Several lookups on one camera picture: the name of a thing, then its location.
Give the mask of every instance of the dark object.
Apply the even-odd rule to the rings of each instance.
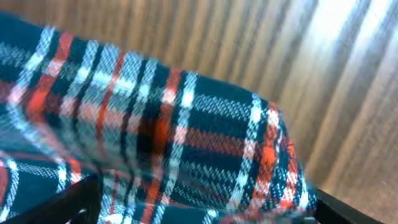
[[[95,224],[101,209],[101,192],[99,178],[92,175],[48,202],[3,223]]]
[[[318,205],[315,212],[315,219],[321,224],[381,223],[322,190],[318,189],[317,193]]]

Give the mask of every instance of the wood grain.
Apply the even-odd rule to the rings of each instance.
[[[308,178],[398,219],[398,1],[2,0],[0,9],[256,91]]]

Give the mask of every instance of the brown wood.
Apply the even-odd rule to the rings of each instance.
[[[0,8],[256,91],[308,178],[398,219],[398,1],[2,0]]]

